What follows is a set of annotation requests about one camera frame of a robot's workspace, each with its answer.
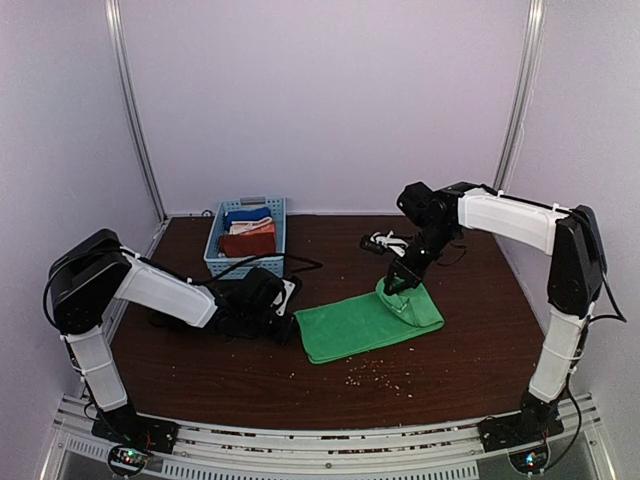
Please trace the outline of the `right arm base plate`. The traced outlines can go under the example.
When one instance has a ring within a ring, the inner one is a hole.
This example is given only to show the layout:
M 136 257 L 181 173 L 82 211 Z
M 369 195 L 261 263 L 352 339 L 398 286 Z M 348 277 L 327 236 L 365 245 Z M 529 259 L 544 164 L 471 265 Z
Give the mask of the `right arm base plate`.
M 477 428 L 485 452 L 541 442 L 545 437 L 564 432 L 564 425 L 560 418 L 552 419 L 543 427 L 530 430 L 524 425 L 520 413 L 503 417 L 487 417 L 477 424 Z

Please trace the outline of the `green microfiber towel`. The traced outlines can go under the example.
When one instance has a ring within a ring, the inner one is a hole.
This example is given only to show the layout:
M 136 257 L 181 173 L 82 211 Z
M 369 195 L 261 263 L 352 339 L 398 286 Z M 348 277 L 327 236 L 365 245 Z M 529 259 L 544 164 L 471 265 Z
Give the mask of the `green microfiber towel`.
M 445 320 L 424 285 L 373 292 L 294 313 L 309 361 L 326 364 L 440 330 Z

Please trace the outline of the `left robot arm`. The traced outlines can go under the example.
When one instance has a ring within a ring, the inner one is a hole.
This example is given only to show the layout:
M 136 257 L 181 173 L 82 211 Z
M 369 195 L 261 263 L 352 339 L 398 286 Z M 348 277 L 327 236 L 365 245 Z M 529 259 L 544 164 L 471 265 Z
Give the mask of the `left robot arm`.
M 283 345 L 298 330 L 289 306 L 302 282 L 260 267 L 258 260 L 250 257 L 196 280 L 126 248 L 114 231 L 101 229 L 51 264 L 43 313 L 85 382 L 98 423 L 121 443 L 137 442 L 146 428 L 111 349 L 109 336 L 122 322 L 107 321 L 107 314 L 116 307 L 143 311 L 158 328 Z

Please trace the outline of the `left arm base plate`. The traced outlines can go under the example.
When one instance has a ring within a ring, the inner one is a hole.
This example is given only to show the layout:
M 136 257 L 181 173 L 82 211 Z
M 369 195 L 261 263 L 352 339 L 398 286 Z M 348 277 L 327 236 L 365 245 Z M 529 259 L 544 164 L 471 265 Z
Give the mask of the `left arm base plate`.
M 127 433 L 117 433 L 101 421 L 95 421 L 91 428 L 91 434 L 95 437 L 142 451 L 164 454 L 173 452 L 178 431 L 177 423 L 151 417 L 139 417 L 136 425 Z

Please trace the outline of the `dark red towel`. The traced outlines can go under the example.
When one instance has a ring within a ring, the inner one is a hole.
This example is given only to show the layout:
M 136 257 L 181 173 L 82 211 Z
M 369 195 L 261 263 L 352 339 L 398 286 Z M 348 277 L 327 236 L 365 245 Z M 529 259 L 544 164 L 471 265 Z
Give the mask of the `dark red towel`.
M 276 235 L 270 231 L 223 235 L 219 240 L 219 248 L 230 258 L 273 254 L 276 252 Z

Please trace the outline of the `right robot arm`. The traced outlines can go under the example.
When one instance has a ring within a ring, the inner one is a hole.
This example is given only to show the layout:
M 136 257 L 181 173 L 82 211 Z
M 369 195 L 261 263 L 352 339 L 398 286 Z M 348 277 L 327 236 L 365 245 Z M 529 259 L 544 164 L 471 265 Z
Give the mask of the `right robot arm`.
M 429 267 L 463 231 L 489 233 L 503 244 L 530 248 L 545 262 L 548 324 L 539 360 L 521 397 L 512 430 L 530 442 L 550 427 L 562 394 L 584 355 L 601 296 L 611 296 L 608 262 L 596 213 L 543 204 L 459 182 L 433 190 L 418 181 L 404 187 L 396 204 L 416 234 L 396 253 L 383 279 L 387 296 L 417 288 Z

